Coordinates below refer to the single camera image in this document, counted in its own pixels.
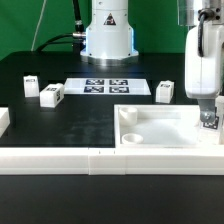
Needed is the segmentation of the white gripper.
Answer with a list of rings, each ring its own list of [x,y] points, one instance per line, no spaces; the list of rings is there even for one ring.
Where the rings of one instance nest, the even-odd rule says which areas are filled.
[[[198,55],[198,28],[187,34],[185,47],[185,91],[189,98],[199,99],[200,120],[215,120],[215,100],[221,91],[224,25],[206,22],[203,29],[203,56]]]

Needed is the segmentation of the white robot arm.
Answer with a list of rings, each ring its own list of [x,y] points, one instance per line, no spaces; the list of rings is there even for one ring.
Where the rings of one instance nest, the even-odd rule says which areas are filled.
[[[215,121],[215,99],[222,88],[224,0],[177,0],[178,23],[190,28],[185,46],[185,92],[198,101],[200,120]],[[128,0],[92,0],[81,58],[103,66],[138,55],[128,23]]]

